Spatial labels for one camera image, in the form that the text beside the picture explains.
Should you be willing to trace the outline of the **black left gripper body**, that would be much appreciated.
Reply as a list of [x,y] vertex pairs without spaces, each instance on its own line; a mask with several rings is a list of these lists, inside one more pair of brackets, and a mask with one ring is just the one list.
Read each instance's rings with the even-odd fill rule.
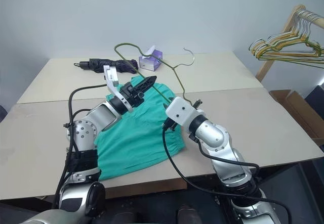
[[143,83],[140,82],[133,86],[130,82],[124,84],[119,92],[132,107],[138,107],[144,102]]

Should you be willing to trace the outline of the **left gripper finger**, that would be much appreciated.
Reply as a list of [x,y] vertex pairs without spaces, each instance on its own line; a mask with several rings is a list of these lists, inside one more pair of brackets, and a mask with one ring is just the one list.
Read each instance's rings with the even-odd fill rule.
[[134,94],[145,93],[151,87],[154,86],[156,79],[157,79],[157,76],[149,76],[149,77],[144,78],[138,84],[133,86],[133,93]]

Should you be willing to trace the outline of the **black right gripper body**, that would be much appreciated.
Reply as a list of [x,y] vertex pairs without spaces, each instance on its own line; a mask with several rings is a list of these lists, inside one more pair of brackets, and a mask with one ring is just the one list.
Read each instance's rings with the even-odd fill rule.
[[177,125],[180,125],[187,133],[195,133],[203,123],[203,110],[198,109],[202,103],[198,99],[192,106],[184,99],[174,99],[166,110],[167,119],[164,122],[164,129],[174,130]]

